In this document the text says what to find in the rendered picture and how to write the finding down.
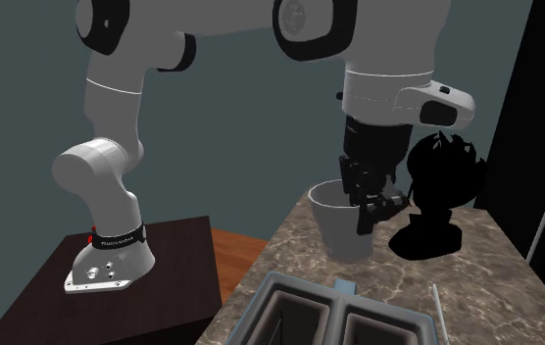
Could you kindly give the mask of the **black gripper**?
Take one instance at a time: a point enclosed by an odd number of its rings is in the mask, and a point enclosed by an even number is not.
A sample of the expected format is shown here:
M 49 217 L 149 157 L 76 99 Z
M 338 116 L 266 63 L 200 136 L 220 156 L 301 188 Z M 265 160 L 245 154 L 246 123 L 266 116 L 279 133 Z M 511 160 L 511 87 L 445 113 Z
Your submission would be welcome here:
M 374 221 L 385 222 L 406 209 L 408 197 L 395 188 L 397 166 L 408 152 L 413 126 L 371 125 L 360 123 L 347 115 L 343 140 L 344 154 L 339 157 L 343 192 L 349 203 L 359 208 L 357 234 L 372 233 Z M 374 168 L 386 177 L 380 193 L 373 203 L 372 219 L 369 211 L 370 173 L 363 168 Z

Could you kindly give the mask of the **grey cup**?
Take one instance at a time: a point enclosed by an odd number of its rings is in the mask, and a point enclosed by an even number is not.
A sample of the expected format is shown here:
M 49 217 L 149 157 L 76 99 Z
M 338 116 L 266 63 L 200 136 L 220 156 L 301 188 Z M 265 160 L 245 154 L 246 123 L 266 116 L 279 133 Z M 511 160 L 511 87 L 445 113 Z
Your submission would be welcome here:
M 372 234 L 357 233 L 359 207 L 352 206 L 341 179 L 321 182 L 308 198 L 327 255 L 343 263 L 355 263 L 372 255 Z

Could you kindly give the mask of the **black spiky-haired figure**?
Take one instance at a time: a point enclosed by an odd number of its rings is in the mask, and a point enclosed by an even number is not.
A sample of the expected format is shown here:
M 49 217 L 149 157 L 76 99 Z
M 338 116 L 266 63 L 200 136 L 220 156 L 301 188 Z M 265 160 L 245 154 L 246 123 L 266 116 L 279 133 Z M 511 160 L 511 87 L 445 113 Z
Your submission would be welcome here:
M 438 132 L 411 150 L 409 197 L 420 211 L 409 215 L 388 247 L 410 261 L 429 260 L 461 250 L 463 232 L 450 223 L 452 210 L 473 200 L 485 185 L 487 162 L 458 134 Z

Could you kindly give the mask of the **blue-grey two-slot toaster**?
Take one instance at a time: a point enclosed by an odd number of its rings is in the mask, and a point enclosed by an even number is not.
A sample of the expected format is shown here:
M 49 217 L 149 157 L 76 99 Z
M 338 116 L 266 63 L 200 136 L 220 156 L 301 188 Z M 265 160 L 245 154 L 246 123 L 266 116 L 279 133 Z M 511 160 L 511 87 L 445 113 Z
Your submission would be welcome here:
M 271 271 L 225 345 L 439 345 L 432 317 Z

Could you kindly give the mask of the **thin white stick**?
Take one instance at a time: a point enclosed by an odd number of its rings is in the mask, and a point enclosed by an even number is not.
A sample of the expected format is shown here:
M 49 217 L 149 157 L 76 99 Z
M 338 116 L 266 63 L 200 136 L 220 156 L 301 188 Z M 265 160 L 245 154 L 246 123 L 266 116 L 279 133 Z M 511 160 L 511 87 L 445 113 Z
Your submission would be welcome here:
M 438 315 L 438 319 L 439 319 L 439 323 L 440 323 L 440 327 L 441 327 L 441 331 L 443 335 L 444 345 L 450 345 L 448 332 L 447 332 L 446 324 L 445 324 L 445 319 L 444 319 L 444 315 L 442 311 L 442 305 L 441 305 L 441 301 L 439 297 L 439 292 L 435 283 L 432 284 L 432 295 L 433 295 L 433 299 L 434 299 L 434 303 L 436 307 L 436 313 Z

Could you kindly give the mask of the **dark brown robot stand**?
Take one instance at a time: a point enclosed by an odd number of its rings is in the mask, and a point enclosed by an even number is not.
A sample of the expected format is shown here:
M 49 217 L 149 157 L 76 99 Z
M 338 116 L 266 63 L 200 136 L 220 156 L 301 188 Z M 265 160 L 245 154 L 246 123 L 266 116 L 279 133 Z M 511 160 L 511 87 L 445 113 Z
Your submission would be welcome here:
M 127 288 L 68 294 L 86 243 L 66 236 L 0 320 L 0 345 L 195 345 L 222 306 L 210 221 L 147 225 L 156 263 Z

